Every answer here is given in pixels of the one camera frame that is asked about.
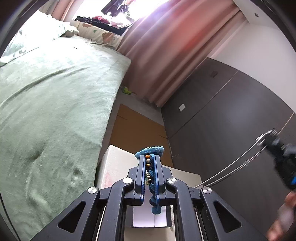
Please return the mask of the person right hand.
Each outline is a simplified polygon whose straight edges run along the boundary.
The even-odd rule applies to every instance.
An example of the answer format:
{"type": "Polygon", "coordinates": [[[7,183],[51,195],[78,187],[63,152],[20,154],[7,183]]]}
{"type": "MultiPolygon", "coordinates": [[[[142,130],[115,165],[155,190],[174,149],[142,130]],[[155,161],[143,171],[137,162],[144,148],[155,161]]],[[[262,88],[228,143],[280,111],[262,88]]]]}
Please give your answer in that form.
{"type": "Polygon", "coordinates": [[[295,218],[295,192],[291,191],[285,198],[284,204],[278,210],[278,217],[272,226],[267,231],[266,237],[268,240],[281,240],[295,218]]]}

